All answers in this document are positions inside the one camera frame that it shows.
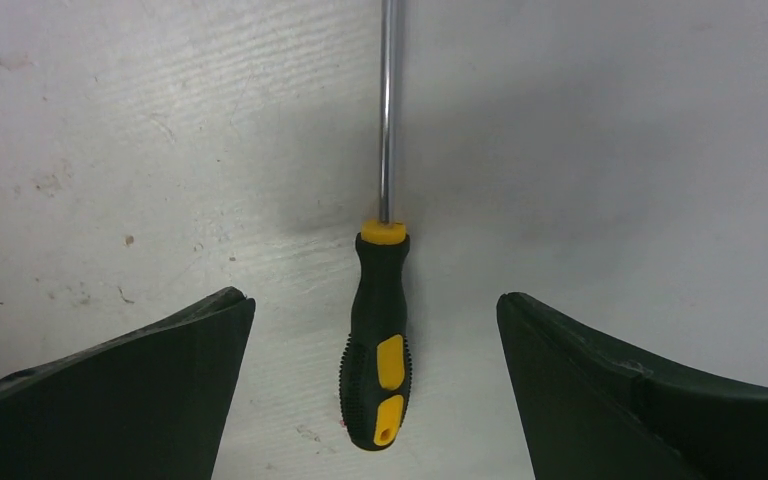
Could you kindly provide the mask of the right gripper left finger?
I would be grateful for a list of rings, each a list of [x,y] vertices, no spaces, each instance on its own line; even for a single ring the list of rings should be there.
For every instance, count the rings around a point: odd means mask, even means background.
[[[227,287],[0,379],[0,479],[208,479],[255,301]]]

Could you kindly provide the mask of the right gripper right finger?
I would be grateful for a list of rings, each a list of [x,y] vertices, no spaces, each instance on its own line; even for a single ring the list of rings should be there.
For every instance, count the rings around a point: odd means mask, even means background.
[[[519,292],[496,306],[538,479],[768,479],[768,387],[707,373]]]

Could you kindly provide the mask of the black yellow handled screwdriver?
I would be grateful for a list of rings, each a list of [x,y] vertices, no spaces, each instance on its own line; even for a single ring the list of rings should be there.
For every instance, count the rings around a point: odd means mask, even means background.
[[[412,381],[403,286],[410,237],[394,216],[401,10],[399,1],[381,4],[377,214],[355,239],[360,279],[339,371],[343,424],[356,447],[372,452],[397,438]]]

